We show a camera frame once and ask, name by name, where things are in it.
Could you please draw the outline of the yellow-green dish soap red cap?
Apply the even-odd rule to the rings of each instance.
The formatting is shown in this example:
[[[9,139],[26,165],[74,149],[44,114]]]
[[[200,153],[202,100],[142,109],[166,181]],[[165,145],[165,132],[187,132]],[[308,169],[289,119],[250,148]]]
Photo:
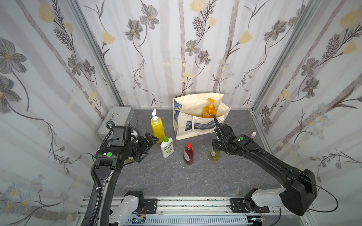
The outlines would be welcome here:
[[[210,159],[215,162],[218,161],[220,158],[220,152],[216,152],[213,147],[209,149],[209,155]]]

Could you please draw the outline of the red dish soap bottle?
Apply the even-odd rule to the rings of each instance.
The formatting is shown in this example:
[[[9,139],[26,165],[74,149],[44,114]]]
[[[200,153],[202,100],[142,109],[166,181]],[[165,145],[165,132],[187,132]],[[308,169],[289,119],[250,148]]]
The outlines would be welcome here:
[[[194,161],[194,151],[191,143],[188,143],[183,152],[183,159],[187,165],[192,165]]]

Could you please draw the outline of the orange pump soap bottle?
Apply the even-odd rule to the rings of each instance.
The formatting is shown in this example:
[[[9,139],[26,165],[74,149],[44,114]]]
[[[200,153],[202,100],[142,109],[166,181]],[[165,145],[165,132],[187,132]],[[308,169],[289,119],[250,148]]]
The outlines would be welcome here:
[[[203,118],[213,118],[213,115],[216,114],[217,110],[215,108],[215,101],[212,98],[208,98],[209,100],[209,104],[204,107],[203,113],[202,113],[202,117]]]

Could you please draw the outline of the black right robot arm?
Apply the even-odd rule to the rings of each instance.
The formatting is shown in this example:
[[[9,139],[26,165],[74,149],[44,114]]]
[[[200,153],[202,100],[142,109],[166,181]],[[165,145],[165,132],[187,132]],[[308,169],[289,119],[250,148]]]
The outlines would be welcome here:
[[[302,216],[317,198],[315,175],[308,169],[299,170],[269,152],[263,150],[251,137],[236,136],[231,126],[220,124],[217,119],[212,147],[216,152],[244,157],[274,177],[280,184],[278,189],[254,188],[247,193],[241,205],[247,212],[265,206],[283,207],[295,215]]]

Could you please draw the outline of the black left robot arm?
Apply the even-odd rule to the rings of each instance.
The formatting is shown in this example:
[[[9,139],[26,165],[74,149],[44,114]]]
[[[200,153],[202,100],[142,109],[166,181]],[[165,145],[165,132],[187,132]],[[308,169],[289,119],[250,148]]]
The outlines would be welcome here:
[[[140,163],[159,139],[150,133],[134,136],[131,133],[108,139],[96,153],[90,173],[94,185],[82,226],[108,226],[116,183],[129,157]]]

